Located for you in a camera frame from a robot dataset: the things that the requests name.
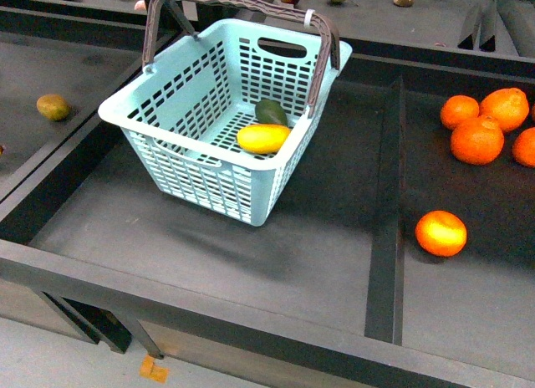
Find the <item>basket hole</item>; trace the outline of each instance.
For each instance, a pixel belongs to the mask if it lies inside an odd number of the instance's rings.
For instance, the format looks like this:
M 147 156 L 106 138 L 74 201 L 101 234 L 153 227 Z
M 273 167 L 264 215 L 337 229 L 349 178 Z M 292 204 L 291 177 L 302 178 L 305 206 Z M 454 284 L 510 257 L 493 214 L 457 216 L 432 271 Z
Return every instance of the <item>basket hole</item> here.
M 259 38 L 258 47 L 270 54 L 285 58 L 304 58 L 307 56 L 307 49 L 303 45 L 287 43 L 278 39 Z

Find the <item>green mango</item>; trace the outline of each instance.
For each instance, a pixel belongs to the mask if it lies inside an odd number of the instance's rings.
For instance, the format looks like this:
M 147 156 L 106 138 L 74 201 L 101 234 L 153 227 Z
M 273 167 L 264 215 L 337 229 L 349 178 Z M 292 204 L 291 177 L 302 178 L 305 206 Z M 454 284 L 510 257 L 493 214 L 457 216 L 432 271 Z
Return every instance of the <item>green mango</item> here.
M 263 125 L 284 125 L 288 126 L 288 117 L 283 107 L 274 100 L 263 99 L 257 102 L 254 107 L 254 115 L 257 121 Z

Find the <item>tangerine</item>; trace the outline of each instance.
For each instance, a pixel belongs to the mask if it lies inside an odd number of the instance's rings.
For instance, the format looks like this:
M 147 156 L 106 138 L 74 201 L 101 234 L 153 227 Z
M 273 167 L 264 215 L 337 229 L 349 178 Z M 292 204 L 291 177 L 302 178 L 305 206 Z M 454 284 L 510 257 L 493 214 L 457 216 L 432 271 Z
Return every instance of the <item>tangerine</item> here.
M 512 145 L 512 156 L 521 165 L 535 168 L 535 127 L 525 129 Z
M 442 106 L 441 122 L 454 130 L 462 121 L 479 115 L 479 103 L 467 95 L 453 95 Z
M 451 133 L 451 154 L 471 165 L 486 165 L 502 152 L 505 137 L 491 116 L 465 120 Z
M 466 244 L 466 226 L 451 212 L 435 210 L 416 224 L 416 240 L 428 253 L 439 257 L 458 254 Z
M 529 115 L 526 94 L 517 88 L 497 89 L 479 104 L 479 115 L 497 120 L 504 133 L 518 128 Z

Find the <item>mango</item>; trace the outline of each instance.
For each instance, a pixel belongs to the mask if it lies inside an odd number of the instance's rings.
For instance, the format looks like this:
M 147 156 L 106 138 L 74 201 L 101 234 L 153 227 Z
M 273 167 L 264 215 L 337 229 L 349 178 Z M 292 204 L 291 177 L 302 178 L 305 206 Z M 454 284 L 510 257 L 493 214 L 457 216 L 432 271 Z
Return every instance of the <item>mango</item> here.
M 285 125 L 249 125 L 237 132 L 236 140 L 247 152 L 272 154 L 281 149 L 290 132 Z

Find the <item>basket handle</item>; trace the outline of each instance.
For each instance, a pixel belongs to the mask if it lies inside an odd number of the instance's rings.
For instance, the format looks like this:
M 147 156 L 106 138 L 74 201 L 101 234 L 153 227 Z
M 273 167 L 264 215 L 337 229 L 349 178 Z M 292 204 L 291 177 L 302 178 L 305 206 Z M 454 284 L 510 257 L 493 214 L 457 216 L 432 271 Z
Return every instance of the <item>basket handle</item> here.
M 194 3 L 202 3 L 211 6 L 233 6 L 236 8 L 245 8 L 253 12 L 260 12 L 272 18 L 289 20 L 295 23 L 303 23 L 305 26 L 313 25 L 321 37 L 318 60 L 314 69 L 310 91 L 308 93 L 307 104 L 310 107 L 309 116 L 312 117 L 321 82 L 324 78 L 325 69 L 329 55 L 331 66 L 337 70 L 340 69 L 340 51 L 339 51 L 339 31 L 334 23 L 314 11 L 304 11 L 299 9 L 284 8 L 273 3 L 265 3 L 262 0 L 183 0 Z M 160 12 L 163 0 L 150 0 L 147 24 L 145 29 L 145 43 L 143 46 L 143 68 L 154 62 L 155 43 L 160 21 Z M 195 36 L 195 29 L 187 20 L 183 13 L 180 13 L 176 19 L 181 23 L 182 28 L 189 34 Z

